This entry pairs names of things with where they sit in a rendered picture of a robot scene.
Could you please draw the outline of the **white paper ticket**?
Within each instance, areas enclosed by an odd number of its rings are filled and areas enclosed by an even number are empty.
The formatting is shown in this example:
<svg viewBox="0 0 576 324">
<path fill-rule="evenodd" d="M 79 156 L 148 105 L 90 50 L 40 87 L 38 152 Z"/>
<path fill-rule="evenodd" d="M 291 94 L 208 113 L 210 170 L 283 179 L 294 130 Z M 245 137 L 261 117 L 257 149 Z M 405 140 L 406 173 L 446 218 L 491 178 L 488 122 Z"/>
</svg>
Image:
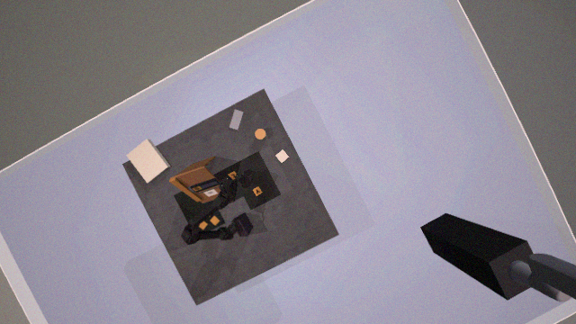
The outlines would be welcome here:
<svg viewBox="0 0 576 324">
<path fill-rule="evenodd" d="M 206 194 L 209 197 L 209 196 L 217 194 L 217 192 L 212 189 L 210 191 L 204 192 L 204 194 Z"/>
</svg>

